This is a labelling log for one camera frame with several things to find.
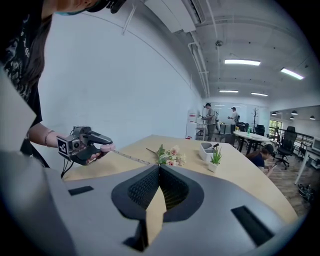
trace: white conduit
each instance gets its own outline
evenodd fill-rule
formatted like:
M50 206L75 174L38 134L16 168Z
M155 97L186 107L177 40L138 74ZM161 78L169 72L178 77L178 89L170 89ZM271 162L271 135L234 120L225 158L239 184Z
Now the white conduit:
M199 44L199 42L197 40L197 37L196 37L194 32L190 32L190 34L191 34L194 42L189 43L188 47L189 47L189 49L191 51L191 54L193 56L193 59L195 61L196 66L197 66L200 79L202 80L202 86L203 86L203 89L204 89L204 92L205 92L205 96L209 97L210 96L209 78L208 78L209 72L207 71L205 59L204 59L204 56L202 54L201 46L200 46L200 44ZM198 53L198 55L200 57L201 63L199 61L198 56L192 51L191 45L196 45L197 53Z
M213 26L214 26L215 38L216 38L216 40L219 40L218 39L217 25L216 25L216 20L215 20L215 17L214 17L214 13L212 12L209 0L205 0L205 2L206 2L206 5L208 6L208 9L209 9L209 12L210 12L210 16L211 16L211 19L212 19L212 23L213 23ZM219 82L219 77L220 77L220 51L219 51L219 46L217 46L217 53L218 53L218 78L217 79L218 79L218 82Z
M208 97L207 86L206 86L205 80L203 78L203 74L201 73L200 63L199 63L198 57L194 54L192 45L196 45L196 43L195 42L188 43L188 48L189 48L190 53L191 53L193 60L195 62L196 69L198 70L198 74L200 76L200 81L201 81L201 84L202 84L202 87L204 90L204 94L206 97Z

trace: ceiling light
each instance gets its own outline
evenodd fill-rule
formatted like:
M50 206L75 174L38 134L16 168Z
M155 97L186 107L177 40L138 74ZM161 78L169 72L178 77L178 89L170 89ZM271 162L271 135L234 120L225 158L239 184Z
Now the ceiling light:
M220 93L237 93L238 90L220 90Z
M297 74L295 72L292 72L292 71L290 71L290 70L288 70L286 68L281 69L281 72L286 73L286 74L288 74L290 76L293 76L295 78L298 78L299 80L304 78L303 76L301 76L301 75L299 75L299 74Z
M244 64L244 65L254 65L259 66L260 61L247 60L247 59L225 59L224 64Z
M267 94L257 93L257 92L251 92L251 94L253 94L253 95L259 95L259 96L268 96Z

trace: woman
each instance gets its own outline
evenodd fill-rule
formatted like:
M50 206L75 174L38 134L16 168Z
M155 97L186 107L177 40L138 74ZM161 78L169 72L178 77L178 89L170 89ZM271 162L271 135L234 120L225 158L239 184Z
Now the woman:
M246 157L254 163L267 177L273 172L274 165L265 167L265 160L267 160L274 152L274 147L271 144L265 145L261 150L254 151L247 154Z
M24 154L35 154L30 142L56 148L57 135L61 135L41 124L38 93L52 15L56 12L63 15L75 15L83 11L98 12L107 3L107 0L5 0L1 3L0 67L3 66L13 86L36 114L21 147ZM9 20L4 20L5 13L9 14ZM99 153L93 154L87 162L99 156ZM40 155L35 157L42 159L42 163L47 166Z

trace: black t-shirt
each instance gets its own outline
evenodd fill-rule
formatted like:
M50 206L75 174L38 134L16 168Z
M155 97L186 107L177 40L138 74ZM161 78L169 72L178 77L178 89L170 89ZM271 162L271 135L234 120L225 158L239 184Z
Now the black t-shirt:
M250 161L252 163L254 163L254 165L257 167L263 167L263 168L265 167L265 161L264 161L261 153L257 154L255 157L251 158Z
M32 126L42 121L38 83L30 85L21 80L31 55L31 45L42 24L42 7L43 0L10 0L1 3L0 62L15 89L36 114ZM33 153L28 135L21 152L26 155Z

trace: sitting person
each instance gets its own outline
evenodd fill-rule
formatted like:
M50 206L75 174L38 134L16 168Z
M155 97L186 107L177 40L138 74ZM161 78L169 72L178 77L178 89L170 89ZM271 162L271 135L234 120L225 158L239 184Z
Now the sitting person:
M273 172L273 165L265 167L265 160L267 160L274 152L274 147L271 144L265 145L261 150L256 150L246 155L246 157L254 163L267 177Z

